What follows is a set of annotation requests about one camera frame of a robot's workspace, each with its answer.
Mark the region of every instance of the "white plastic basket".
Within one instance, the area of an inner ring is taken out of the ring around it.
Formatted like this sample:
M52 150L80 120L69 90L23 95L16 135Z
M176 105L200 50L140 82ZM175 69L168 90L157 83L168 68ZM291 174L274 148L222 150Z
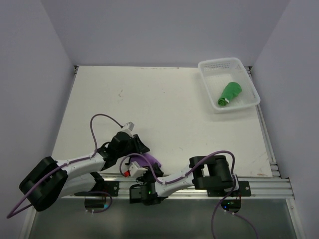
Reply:
M198 64L209 99L217 113L245 109L260 103L260 97L247 71L238 58L202 61ZM237 82L242 92L224 107L218 99L230 82Z

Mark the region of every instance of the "purple cable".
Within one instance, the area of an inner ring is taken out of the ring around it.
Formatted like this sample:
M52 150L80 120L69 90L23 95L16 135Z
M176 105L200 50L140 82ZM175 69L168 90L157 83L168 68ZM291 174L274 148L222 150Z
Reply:
M80 162L80 161L83 161L83 160L87 160L87 159L90 159L91 157L94 157L95 154L97 153L97 150L98 150L98 144L96 142L96 137L95 137L95 134L94 134L94 131L93 131L93 126L92 126L92 123L93 123L93 119L97 116L104 116L104 117L107 117L111 120L113 120L118 126L120 126L121 128L123 127L119 122L117 122L115 119L113 119L112 117L108 116L108 115L105 115L105 114L96 114L96 115L93 115L91 120L90 120L90 130L91 130L91 134L92 134L92 137L93 137L93 141L94 141L94 152L93 154L90 156L90 157L84 157L84 158L78 158L78 159L74 159L72 161L70 161L69 164L73 164L73 163L77 163L77 162ZM12 218L13 216L17 215L18 213L24 211L25 209L31 207L32 205L29 204L23 208L21 208L20 210L16 211L18 209L18 207L20 207L20 205L27 199L27 197L36 189L37 186L39 186L45 179L47 179L48 177L50 177L52 174L54 174L56 171L64 168L65 166L67 166L67 163L64 163L62 164L61 166L53 169L51 172L49 172L48 174L44 175L23 197L22 199L14 206L14 208L9 212L9 214L7 215L7 219L9 218Z
M258 235L258 232L257 232L257 229L254 227L254 225L245 217L243 217L242 215L239 215L239 214L234 214L234 216L237 216L239 217L240 219L246 221L252 228L253 230L255 231L255 234L256 234L256 237L257 239L259 239L259 235Z
M106 196L108 196L110 198L110 203L108 204L108 206L102 210L98 210L98 211L91 211L92 213L102 213L102 212L105 212L106 210L108 210L110 208L110 206L112 205L112 197L110 194L108 194L107 192L102 192L102 191L96 191L96 192L88 192L90 194L104 194Z
M214 231L214 218L215 218L215 215L216 215L216 211L217 211L218 207L222 204L222 202L223 202L228 196L231 195L231 193L234 191L234 189L235 189L235 187L236 187L236 178L235 178L235 175L234 175L235 156L234 156L234 154L233 154L232 152L227 151L227 150L220 150L220 151L213 152L213 153L211 153L210 155L208 155L208 156L202 158L202 159L201 159L197 164L195 164L195 166L192 167L192 169L190 169L190 170L185 174L185 176L184 176L184 177L187 177L187 176L188 176L189 174L191 174L196 168L198 168L201 164L203 164L203 162L205 162L207 159L209 159L210 157L215 156L215 155L217 155L217 154L221 154L221 153L227 153L227 154L229 154L229 155L232 157L232 164L231 164L231 170L230 170L230 172L231 172L231 175L233 176L234 186L233 186L232 189L217 203L217 205L216 205L216 207L215 207L215 209L214 209L214 212L213 212L213 215L212 215L212 218L211 218L211 232L212 232L213 237L214 237L215 239L217 239L216 234L215 234L215 231ZM152 168L152 165L151 165L151 163L149 162L149 160L148 160L146 157L144 157L143 155L139 154L139 153L131 153L131 154L125 156L125 157L122 159L122 161L121 161L121 163L120 163L120 173L121 173L122 175L123 175L123 172L122 172L123 162L124 162L125 159L127 159L128 157L131 157L131 156L140 156L140 157L142 157L142 158L148 163L148 165L150 166L150 170L151 170L152 175L153 175L153 177L155 178L155 180L156 180L158 183L163 184L163 182L160 181L160 180L156 177L155 172L154 172L154 170L153 170L153 168ZM165 182L165 184L171 184L171 183L178 182L179 180L183 179L184 177L179 177L179 178L176 178L176 179L174 179L174 180L167 181L167 182ZM250 221L248 221L247 219L245 219L243 216L240 216L240 215L237 215L237 216L240 217L241 219L245 220L248 224L250 224L250 225L252 226L252 228L254 229L254 231L255 231L255 233L256 233L256 237L257 237L257 239L258 239L258 238L259 238L258 232L257 232L256 228L252 225L252 223L251 223Z

